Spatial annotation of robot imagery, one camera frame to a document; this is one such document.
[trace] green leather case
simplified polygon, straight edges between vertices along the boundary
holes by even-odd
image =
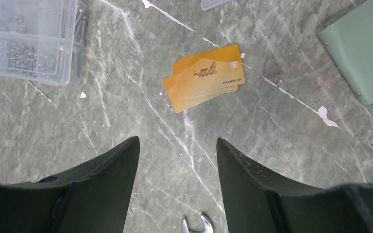
[[[358,100],[373,103],[373,0],[318,33]]]

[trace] gray marble floor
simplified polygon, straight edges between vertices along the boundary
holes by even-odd
[[[37,181],[139,135],[125,232],[181,232],[201,211],[228,232],[215,143],[318,187],[373,182],[373,104],[362,106],[317,32],[363,0],[85,0],[82,84],[0,77],[0,184]],[[163,87],[183,56],[239,44],[247,83],[175,114]]]

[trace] metal wrench head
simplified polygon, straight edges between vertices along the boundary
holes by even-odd
[[[201,214],[201,221],[203,224],[203,229],[200,231],[193,231],[189,228],[187,217],[185,216],[182,219],[182,233],[214,233],[214,227],[212,226],[211,221],[203,214]]]

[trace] clear plastic container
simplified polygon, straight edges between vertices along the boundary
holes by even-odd
[[[79,84],[88,15],[79,0],[0,0],[0,76]]]

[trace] card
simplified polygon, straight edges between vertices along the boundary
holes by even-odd
[[[173,65],[173,68],[177,69],[179,67],[179,65],[180,64],[175,63]],[[174,72],[174,76],[175,76],[174,81],[178,85],[178,88],[184,88],[184,87],[180,86],[180,83],[179,83],[179,81],[181,80],[181,75],[176,75],[176,73]],[[238,86],[231,86],[231,87],[226,87],[226,88],[213,90],[213,91],[207,91],[207,92],[203,92],[203,93],[199,93],[199,94],[195,94],[195,95],[189,95],[189,96],[186,96],[186,97],[182,97],[182,96],[178,95],[178,98],[179,98],[179,100],[191,100],[191,99],[197,99],[197,98],[201,98],[201,97],[216,95],[218,93],[225,93],[225,92],[237,91],[237,90],[238,90]]]
[[[174,73],[181,75],[180,98],[245,83],[238,45],[180,59],[174,66]]]
[[[194,107],[198,104],[211,100],[222,94],[238,91],[238,86],[236,86],[235,88],[228,89],[228,90],[225,89],[224,91],[221,91],[216,94],[209,95],[209,96],[199,97],[199,98],[194,98],[194,99],[189,99],[189,100],[181,100],[179,99],[179,96],[177,95],[179,88],[182,88],[180,86],[177,86],[177,79],[179,79],[178,76],[179,74],[164,79],[164,86],[167,90],[168,96],[170,98],[170,101],[172,103],[175,113],[180,113],[188,108]]]

